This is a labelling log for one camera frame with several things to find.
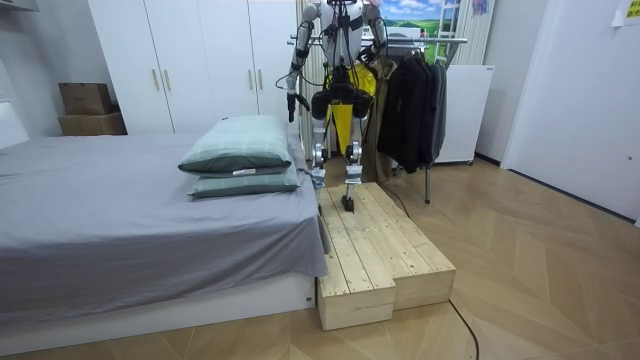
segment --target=white bed frame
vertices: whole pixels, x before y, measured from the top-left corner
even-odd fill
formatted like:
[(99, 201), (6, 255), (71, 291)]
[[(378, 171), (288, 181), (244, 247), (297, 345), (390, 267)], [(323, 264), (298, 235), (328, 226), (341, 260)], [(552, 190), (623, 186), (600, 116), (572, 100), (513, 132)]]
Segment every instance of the white bed frame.
[(312, 308), (314, 278), (292, 273), (205, 296), (0, 329), (0, 356)]

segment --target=gray bed sheet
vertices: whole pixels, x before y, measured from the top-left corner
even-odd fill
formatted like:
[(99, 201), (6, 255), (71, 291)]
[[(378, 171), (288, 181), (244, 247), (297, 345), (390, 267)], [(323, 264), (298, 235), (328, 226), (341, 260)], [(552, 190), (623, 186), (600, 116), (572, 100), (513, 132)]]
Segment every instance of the gray bed sheet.
[[(311, 179), (193, 200), (199, 134), (60, 137), (0, 149), (0, 326), (210, 293), (327, 267)], [(295, 162), (306, 168), (295, 137)]]

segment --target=pillow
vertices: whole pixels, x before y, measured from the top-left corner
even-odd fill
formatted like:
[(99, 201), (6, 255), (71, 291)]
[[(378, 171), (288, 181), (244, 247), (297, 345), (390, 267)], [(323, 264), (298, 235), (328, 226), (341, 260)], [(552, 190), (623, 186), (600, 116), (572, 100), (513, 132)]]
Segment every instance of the pillow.
[(201, 176), (229, 177), (234, 171), (241, 175), (278, 173), (290, 165), (287, 123), (255, 115), (218, 121), (193, 145), (178, 168)]
[(222, 197), (294, 191), (300, 186), (295, 164), (281, 173), (238, 176), (232, 178), (201, 177), (189, 195), (194, 197)]

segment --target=white wardrobe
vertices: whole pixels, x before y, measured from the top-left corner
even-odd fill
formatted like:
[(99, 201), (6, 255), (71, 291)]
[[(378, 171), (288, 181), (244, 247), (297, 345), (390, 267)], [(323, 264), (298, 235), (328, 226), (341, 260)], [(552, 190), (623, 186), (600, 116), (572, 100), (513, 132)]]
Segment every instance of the white wardrobe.
[(90, 0), (129, 134), (203, 132), (229, 116), (288, 118), (295, 0)]

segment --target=wooden step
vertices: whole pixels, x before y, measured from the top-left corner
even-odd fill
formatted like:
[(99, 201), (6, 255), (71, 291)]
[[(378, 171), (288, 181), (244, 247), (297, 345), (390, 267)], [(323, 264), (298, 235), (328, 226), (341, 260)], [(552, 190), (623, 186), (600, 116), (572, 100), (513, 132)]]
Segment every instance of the wooden step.
[(357, 186), (356, 194), (360, 209), (364, 205), (373, 224), (380, 228), (378, 234), (382, 234), (395, 249), (395, 254), (400, 255), (388, 256), (385, 263), (396, 283), (394, 310), (449, 300), (455, 266), (378, 184)]
[(344, 211), (346, 186), (322, 189), (319, 202), (333, 250), (318, 282), (325, 330), (391, 318), (392, 310), (447, 301), (455, 267), (375, 183), (356, 186), (355, 212)]
[(362, 228), (351, 219), (337, 194), (319, 194), (333, 249), (326, 255), (329, 275), (318, 281), (318, 310), (324, 330), (391, 319), (396, 285)]

